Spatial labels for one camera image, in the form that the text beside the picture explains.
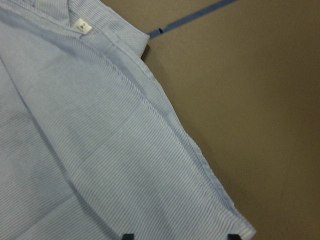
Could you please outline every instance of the garment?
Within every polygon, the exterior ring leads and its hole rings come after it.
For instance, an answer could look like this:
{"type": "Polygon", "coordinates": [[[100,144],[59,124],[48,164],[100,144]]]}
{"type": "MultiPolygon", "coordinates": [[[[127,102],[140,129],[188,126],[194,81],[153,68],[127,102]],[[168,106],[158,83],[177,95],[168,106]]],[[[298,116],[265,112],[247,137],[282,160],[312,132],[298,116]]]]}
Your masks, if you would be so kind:
{"type": "Polygon", "coordinates": [[[255,234],[140,60],[147,35],[97,0],[0,0],[0,31],[1,239],[255,234]]]}

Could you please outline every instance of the blue tape strip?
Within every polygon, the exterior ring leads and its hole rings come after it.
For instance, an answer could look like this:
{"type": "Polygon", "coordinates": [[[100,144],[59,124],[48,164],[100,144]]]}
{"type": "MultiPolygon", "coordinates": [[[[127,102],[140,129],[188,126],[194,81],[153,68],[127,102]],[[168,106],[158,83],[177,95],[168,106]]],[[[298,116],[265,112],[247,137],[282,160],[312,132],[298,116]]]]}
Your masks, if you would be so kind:
{"type": "Polygon", "coordinates": [[[154,39],[156,37],[159,37],[160,35],[165,34],[165,33],[169,32],[169,31],[171,31],[173,29],[181,27],[182,25],[185,25],[185,24],[187,24],[187,23],[189,23],[191,21],[194,21],[194,20],[196,20],[196,19],[198,19],[200,17],[203,17],[204,15],[210,14],[210,13],[212,13],[212,12],[218,10],[218,9],[221,9],[221,8],[227,6],[227,5],[229,5],[229,4],[231,4],[231,3],[235,2],[235,1],[237,1],[237,0],[221,0],[221,1],[218,1],[218,2],[212,4],[212,5],[208,6],[208,7],[205,7],[203,9],[199,10],[199,11],[196,11],[196,12],[194,12],[194,13],[188,15],[188,16],[185,16],[185,17],[183,17],[183,18],[181,18],[181,19],[179,19],[177,21],[174,21],[174,22],[170,23],[169,25],[167,25],[165,27],[165,29],[159,28],[159,29],[156,29],[156,30],[154,30],[152,32],[149,32],[148,35],[150,35],[150,40],[154,39]]]}

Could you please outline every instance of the black object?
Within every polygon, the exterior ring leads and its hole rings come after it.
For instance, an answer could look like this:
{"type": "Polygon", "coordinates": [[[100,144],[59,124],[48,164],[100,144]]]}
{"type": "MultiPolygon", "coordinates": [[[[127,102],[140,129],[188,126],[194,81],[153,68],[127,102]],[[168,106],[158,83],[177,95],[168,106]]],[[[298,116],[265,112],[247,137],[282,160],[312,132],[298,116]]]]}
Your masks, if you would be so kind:
{"type": "Polygon", "coordinates": [[[135,235],[133,233],[123,234],[121,240],[135,240],[135,235]]]}
{"type": "Polygon", "coordinates": [[[238,234],[228,234],[228,240],[242,240],[238,234]]]}

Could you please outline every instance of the shirt tag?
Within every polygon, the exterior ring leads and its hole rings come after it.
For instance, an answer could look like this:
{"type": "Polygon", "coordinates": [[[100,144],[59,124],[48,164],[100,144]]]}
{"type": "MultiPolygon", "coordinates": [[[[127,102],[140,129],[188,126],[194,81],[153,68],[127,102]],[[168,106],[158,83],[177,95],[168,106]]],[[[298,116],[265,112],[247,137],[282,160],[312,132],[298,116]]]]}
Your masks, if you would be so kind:
{"type": "Polygon", "coordinates": [[[73,24],[72,28],[79,30],[83,34],[87,34],[92,29],[92,27],[81,18],[73,24]]]}

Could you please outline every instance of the brown surface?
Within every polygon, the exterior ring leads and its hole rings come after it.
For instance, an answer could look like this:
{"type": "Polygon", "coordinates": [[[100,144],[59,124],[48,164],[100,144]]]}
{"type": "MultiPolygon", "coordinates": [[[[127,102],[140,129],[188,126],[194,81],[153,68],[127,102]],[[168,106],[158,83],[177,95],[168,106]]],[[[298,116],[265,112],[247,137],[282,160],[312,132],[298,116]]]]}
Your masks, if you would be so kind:
{"type": "MultiPolygon", "coordinates": [[[[182,2],[113,4],[148,32],[212,3],[182,2]]],[[[319,13],[320,1],[240,0],[144,56],[256,240],[320,239],[319,13]]]]}

